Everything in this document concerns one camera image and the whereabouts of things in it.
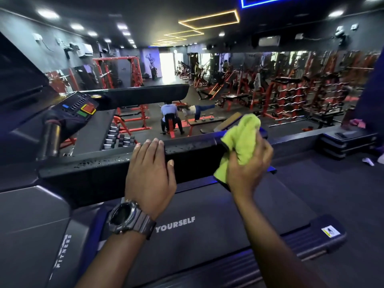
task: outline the person's fingers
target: person's fingers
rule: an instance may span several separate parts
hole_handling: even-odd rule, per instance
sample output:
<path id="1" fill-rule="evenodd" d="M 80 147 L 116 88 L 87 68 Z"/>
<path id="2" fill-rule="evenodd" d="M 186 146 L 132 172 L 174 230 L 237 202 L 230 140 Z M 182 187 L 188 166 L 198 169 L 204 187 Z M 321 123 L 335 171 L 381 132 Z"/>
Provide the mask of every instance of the person's fingers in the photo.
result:
<path id="1" fill-rule="evenodd" d="M 162 140 L 159 141 L 159 145 L 157 146 L 155 164 L 166 164 L 166 154 L 164 151 L 164 142 Z"/>
<path id="2" fill-rule="evenodd" d="M 175 177 L 175 162 L 173 160 L 169 160 L 167 163 L 167 171 L 168 171 L 168 186 L 172 190 L 172 196 L 176 192 L 177 184 Z"/>
<path id="3" fill-rule="evenodd" d="M 145 153 L 144 162 L 153 164 L 155 160 L 155 153 L 157 150 L 157 145 L 159 144 L 159 140 L 155 138 L 151 144 L 149 145 L 147 152 Z"/>
<path id="4" fill-rule="evenodd" d="M 273 147 L 264 139 L 263 164 L 269 166 L 273 157 Z"/>
<path id="5" fill-rule="evenodd" d="M 130 161 L 129 165 L 134 165 L 136 158 L 137 158 L 137 154 L 139 153 L 140 147 L 141 147 L 141 144 L 139 144 L 139 143 L 137 143 L 135 145 L 135 148 L 133 149 L 132 157 L 131 157 L 131 161 Z"/>
<path id="6" fill-rule="evenodd" d="M 237 153 L 233 150 L 229 154 L 229 165 L 230 166 L 237 166 L 238 163 L 238 158 L 237 158 Z"/>
<path id="7" fill-rule="evenodd" d="M 263 138 L 262 135 L 260 134 L 259 131 L 256 132 L 256 145 L 255 149 L 253 150 L 253 158 L 256 159 L 262 159 L 262 153 L 264 150 L 264 145 L 263 145 Z"/>
<path id="8" fill-rule="evenodd" d="M 137 154 L 136 161 L 141 163 L 144 160 L 145 153 L 147 152 L 147 149 L 149 145 L 151 144 L 151 140 L 147 139 L 145 143 L 141 146 L 139 153 Z"/>

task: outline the woman in jeans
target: woman in jeans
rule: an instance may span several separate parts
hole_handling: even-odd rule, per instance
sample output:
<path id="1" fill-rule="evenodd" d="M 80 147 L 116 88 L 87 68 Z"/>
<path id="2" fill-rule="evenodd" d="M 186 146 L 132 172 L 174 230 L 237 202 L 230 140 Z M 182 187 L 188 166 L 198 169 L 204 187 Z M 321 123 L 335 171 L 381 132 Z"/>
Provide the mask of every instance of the woman in jeans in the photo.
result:
<path id="1" fill-rule="evenodd" d="M 200 119 L 200 115 L 202 111 L 213 109 L 216 105 L 217 103 L 213 105 L 207 105 L 207 106 L 199 106 L 199 105 L 191 106 L 187 104 L 187 105 L 177 106 L 177 110 L 184 113 L 186 121 L 188 121 L 187 117 L 191 115 L 194 115 L 195 121 L 197 121 Z"/>

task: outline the smartphone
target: smartphone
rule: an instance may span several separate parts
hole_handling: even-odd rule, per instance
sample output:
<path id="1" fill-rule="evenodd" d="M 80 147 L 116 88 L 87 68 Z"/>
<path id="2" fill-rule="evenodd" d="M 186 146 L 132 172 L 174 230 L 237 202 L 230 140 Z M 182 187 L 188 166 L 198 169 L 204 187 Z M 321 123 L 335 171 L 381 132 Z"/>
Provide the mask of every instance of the smartphone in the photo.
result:
<path id="1" fill-rule="evenodd" d="M 343 135 L 341 132 L 335 132 L 335 135 L 337 135 L 338 137 L 340 137 L 341 139 L 347 139 L 348 137 L 346 137 L 345 135 Z"/>

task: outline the wristwatch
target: wristwatch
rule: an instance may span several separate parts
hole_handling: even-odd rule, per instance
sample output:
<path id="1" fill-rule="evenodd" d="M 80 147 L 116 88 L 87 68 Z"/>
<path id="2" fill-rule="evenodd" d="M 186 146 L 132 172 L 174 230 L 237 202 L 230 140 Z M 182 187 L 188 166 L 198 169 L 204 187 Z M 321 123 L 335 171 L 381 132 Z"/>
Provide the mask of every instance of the wristwatch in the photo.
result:
<path id="1" fill-rule="evenodd" d="M 115 234 L 133 230 L 145 235 L 147 240 L 156 226 L 156 222 L 145 214 L 133 200 L 127 200 L 113 208 L 107 223 L 109 230 Z"/>

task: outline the hand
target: hand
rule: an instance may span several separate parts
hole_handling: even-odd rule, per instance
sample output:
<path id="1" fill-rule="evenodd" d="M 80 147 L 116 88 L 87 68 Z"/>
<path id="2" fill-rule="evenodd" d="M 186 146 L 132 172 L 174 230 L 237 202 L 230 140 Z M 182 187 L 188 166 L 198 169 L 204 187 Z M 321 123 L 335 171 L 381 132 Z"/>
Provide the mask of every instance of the hand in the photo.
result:
<path id="1" fill-rule="evenodd" d="M 238 163 L 236 152 L 231 152 L 227 171 L 227 182 L 235 201 L 252 199 L 255 187 L 271 164 L 273 148 L 256 133 L 256 147 L 253 156 L 246 165 Z"/>
<path id="2" fill-rule="evenodd" d="M 166 165 L 162 140 L 148 139 L 142 146 L 137 144 L 125 181 L 125 200 L 135 200 L 143 212 L 156 220 L 176 192 L 173 166 L 173 160 Z"/>

